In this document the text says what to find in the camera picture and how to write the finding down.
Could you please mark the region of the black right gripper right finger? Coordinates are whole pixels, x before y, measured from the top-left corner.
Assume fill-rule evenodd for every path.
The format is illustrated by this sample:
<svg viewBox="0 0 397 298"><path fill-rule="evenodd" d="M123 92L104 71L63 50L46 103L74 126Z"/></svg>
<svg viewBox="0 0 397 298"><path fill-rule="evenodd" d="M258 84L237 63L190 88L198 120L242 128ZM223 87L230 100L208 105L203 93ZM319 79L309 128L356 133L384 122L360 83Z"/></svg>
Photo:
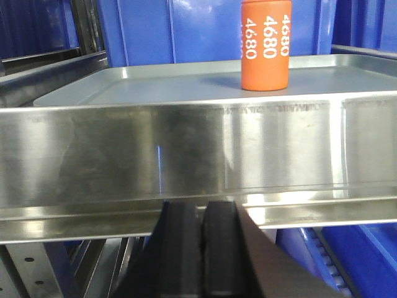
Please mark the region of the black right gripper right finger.
<svg viewBox="0 0 397 298"><path fill-rule="evenodd" d="M342 297L273 244L234 202L203 219L205 297Z"/></svg>

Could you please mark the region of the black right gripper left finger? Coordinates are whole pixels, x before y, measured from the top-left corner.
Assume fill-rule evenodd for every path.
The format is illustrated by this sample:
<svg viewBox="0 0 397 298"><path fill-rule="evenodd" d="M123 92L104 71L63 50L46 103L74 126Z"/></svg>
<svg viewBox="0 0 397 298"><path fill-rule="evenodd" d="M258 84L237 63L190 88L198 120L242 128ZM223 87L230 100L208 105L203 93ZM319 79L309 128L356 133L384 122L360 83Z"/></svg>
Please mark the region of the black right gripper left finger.
<svg viewBox="0 0 397 298"><path fill-rule="evenodd" d="M152 236L113 297L200 297L201 231L194 203L165 202Z"/></svg>

